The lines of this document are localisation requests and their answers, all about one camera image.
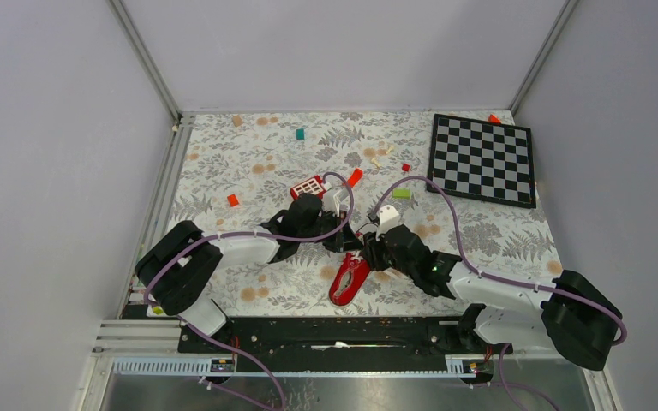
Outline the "red canvas sneaker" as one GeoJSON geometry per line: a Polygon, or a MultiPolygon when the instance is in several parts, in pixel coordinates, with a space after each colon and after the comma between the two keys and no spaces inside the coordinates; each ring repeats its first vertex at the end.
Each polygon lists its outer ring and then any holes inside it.
{"type": "Polygon", "coordinates": [[[348,306],[355,299],[371,272],[370,264],[362,256],[363,241],[376,231],[378,225],[365,223],[361,229],[365,227],[370,227],[372,230],[369,232],[360,230],[355,234],[356,241],[351,242],[345,250],[342,263],[329,288],[329,301],[336,307],[348,306]]]}

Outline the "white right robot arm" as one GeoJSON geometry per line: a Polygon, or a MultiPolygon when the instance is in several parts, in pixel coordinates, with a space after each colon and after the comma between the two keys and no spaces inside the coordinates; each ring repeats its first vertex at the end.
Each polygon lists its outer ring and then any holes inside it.
{"type": "Polygon", "coordinates": [[[468,302],[457,330],[465,351],[509,343],[600,371],[621,335],[621,311],[576,271],[527,283],[471,270],[461,257],[431,250],[403,224],[383,234],[370,232],[362,241],[361,255],[371,270],[393,269],[427,295],[468,302]]]}

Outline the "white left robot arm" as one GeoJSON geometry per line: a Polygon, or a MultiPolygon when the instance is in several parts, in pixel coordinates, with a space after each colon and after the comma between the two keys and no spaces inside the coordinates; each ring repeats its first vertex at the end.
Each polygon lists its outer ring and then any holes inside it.
{"type": "Polygon", "coordinates": [[[333,253],[348,250],[344,240],[353,209],[342,203],[353,199],[347,183],[322,196],[300,194],[288,209],[250,231],[204,235],[193,221],[182,221],[137,262],[135,275],[146,288],[148,304],[195,328],[210,351],[222,351],[231,340],[228,318],[203,295],[214,272],[281,262],[304,243],[321,243],[333,253]]]}

